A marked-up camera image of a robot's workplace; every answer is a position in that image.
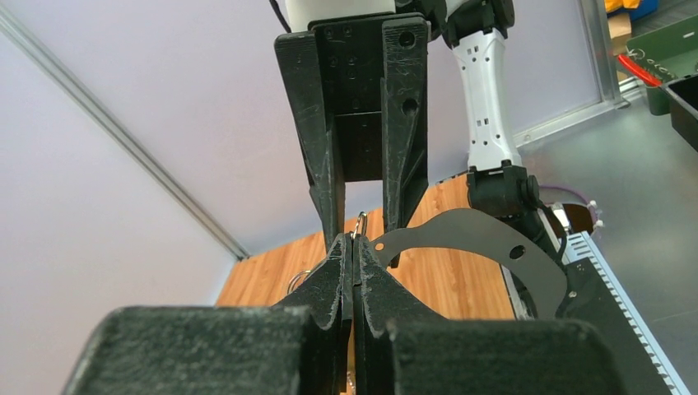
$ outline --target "metal ring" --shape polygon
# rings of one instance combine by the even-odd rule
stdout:
[[[296,275],[293,276],[293,278],[291,278],[290,281],[288,281],[288,287],[286,288],[286,295],[288,295],[288,294],[290,294],[291,292],[293,292],[293,290],[295,289],[296,284],[298,283],[298,281],[300,280],[300,278],[301,278],[303,275],[306,275],[306,276],[309,275],[310,272],[312,272],[312,270],[303,270],[303,271],[301,271],[301,272],[296,273]]]
[[[365,235],[366,229],[369,226],[369,216],[366,214],[365,211],[360,212],[359,216],[356,218],[356,225],[354,225],[354,231],[351,233],[352,240],[354,240],[354,238],[359,232],[359,225],[361,225],[361,235]]]

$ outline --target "wooden table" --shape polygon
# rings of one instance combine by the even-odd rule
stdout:
[[[464,176],[430,188],[410,226],[421,225],[442,211],[467,207]],[[347,231],[356,220],[347,221]],[[369,214],[367,235],[383,233],[383,212]],[[270,305],[286,294],[289,280],[310,269],[325,255],[323,236],[316,233],[240,262],[218,298],[219,306]],[[424,304],[446,318],[512,319],[514,313],[500,267],[490,259],[450,249],[413,249],[402,253],[398,269],[389,269]]]

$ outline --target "screw hole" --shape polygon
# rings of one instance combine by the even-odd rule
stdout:
[[[403,114],[409,115],[415,113],[417,109],[417,103],[414,99],[407,99],[403,101]]]
[[[400,34],[398,42],[400,43],[400,46],[405,49],[412,48],[415,44],[415,36],[411,31],[404,31],[402,34]]]
[[[526,253],[526,248],[523,245],[517,245],[516,247],[511,249],[511,252],[509,252],[509,258],[513,260],[518,260],[523,257],[523,255]]]

